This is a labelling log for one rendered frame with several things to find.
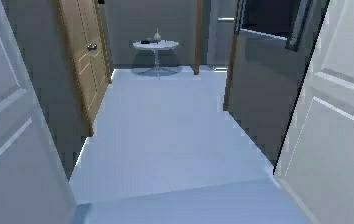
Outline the white panelled room door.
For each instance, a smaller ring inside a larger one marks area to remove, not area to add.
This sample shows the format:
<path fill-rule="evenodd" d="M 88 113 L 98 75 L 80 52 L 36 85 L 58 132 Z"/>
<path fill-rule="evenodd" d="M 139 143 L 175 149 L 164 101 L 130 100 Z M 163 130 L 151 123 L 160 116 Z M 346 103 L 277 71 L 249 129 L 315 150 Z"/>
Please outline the white panelled room door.
<path fill-rule="evenodd" d="M 0 0 L 0 224 L 72 224 L 75 209 Z"/>
<path fill-rule="evenodd" d="M 274 174 L 310 224 L 354 224 L 354 0 L 330 0 Z"/>

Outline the brown wooden room door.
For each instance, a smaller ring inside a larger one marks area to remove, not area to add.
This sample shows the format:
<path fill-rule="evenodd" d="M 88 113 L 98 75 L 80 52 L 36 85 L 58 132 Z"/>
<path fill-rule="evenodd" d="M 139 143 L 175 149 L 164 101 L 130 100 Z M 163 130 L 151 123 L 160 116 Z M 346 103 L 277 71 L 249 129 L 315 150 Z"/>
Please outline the brown wooden room door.
<path fill-rule="evenodd" d="M 80 103 L 83 134 L 91 137 L 94 121 L 111 83 L 98 0 L 55 2 L 72 81 Z M 97 49 L 88 51 L 89 44 L 96 44 Z"/>

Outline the round white pedestal table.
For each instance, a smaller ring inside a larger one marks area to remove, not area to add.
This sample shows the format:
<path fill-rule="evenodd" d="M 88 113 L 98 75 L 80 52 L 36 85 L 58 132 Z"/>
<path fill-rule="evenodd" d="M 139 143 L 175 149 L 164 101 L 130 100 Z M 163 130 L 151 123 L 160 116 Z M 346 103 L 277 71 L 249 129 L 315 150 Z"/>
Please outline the round white pedestal table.
<path fill-rule="evenodd" d="M 150 44 L 141 44 L 141 41 L 133 43 L 133 47 L 137 50 L 149 50 L 154 54 L 154 67 L 146 70 L 146 72 L 154 72 L 157 77 L 160 77 L 160 71 L 163 69 L 160 66 L 159 62 L 159 52 L 166 50 L 173 50 L 179 46 L 179 43 L 176 41 L 161 40 L 161 41 L 150 41 Z"/>

